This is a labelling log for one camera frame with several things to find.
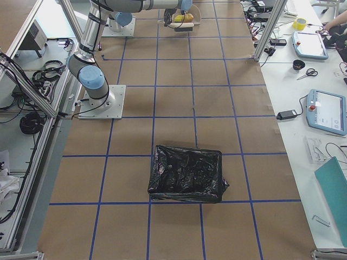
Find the black plastic bag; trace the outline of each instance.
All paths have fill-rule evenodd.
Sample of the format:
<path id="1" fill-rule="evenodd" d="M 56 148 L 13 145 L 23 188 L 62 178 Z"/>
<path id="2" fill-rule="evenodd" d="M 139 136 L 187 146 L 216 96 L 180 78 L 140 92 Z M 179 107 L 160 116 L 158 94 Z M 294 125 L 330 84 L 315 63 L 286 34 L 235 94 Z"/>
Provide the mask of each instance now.
<path id="1" fill-rule="evenodd" d="M 152 199 L 219 203 L 228 186 L 220 151 L 156 146 L 148 185 Z"/>

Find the white chair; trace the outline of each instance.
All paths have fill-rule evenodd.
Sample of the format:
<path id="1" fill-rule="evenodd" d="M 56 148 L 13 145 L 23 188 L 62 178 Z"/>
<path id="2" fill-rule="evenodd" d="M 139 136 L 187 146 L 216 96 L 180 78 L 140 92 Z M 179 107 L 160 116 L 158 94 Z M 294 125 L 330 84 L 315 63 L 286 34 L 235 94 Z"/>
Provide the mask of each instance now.
<path id="1" fill-rule="evenodd" d="M 325 13 L 329 9 L 329 7 L 335 7 L 334 18 L 336 18 L 336 16 L 338 16 L 338 9 L 339 9 L 340 2 L 341 0 L 319 0 L 319 3 L 313 4 L 312 6 L 327 7 L 325 10 L 323 10 L 323 13 Z"/>

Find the tablet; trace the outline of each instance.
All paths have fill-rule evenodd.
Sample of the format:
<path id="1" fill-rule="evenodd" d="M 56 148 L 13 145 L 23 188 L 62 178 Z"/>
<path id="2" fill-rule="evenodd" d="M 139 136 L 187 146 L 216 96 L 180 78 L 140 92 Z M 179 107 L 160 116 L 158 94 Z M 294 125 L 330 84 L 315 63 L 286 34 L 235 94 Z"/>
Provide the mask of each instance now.
<path id="1" fill-rule="evenodd" d="M 316 60 L 328 58 L 322 37 L 319 34 L 296 31 L 292 39 L 295 52 L 299 57 Z"/>
<path id="2" fill-rule="evenodd" d="M 311 90 L 307 96 L 306 119 L 311 127 L 346 135 L 346 98 L 321 90 Z"/>

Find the green panel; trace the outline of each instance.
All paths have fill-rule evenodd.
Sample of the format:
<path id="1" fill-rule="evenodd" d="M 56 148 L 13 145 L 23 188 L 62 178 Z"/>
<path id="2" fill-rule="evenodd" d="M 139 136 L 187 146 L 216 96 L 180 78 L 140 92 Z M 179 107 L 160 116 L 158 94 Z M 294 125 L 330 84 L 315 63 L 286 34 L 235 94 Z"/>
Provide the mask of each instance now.
<path id="1" fill-rule="evenodd" d="M 314 173 L 334 217 L 342 244 L 347 247 L 347 180 L 340 164 L 333 157 Z"/>

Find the tiled surface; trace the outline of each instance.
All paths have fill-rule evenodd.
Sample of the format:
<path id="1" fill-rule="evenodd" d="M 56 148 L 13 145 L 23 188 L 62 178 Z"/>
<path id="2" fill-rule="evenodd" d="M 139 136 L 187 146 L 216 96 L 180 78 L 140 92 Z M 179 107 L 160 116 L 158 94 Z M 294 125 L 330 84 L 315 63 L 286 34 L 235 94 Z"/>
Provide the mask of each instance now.
<path id="1" fill-rule="evenodd" d="M 311 259 L 241 5 L 194 3 L 193 32 L 158 25 L 163 11 L 151 10 L 135 14 L 134 38 L 101 40 L 108 81 L 127 85 L 124 114 L 73 121 L 38 246 L 47 259 Z M 222 151 L 223 203 L 150 201 L 158 144 Z"/>

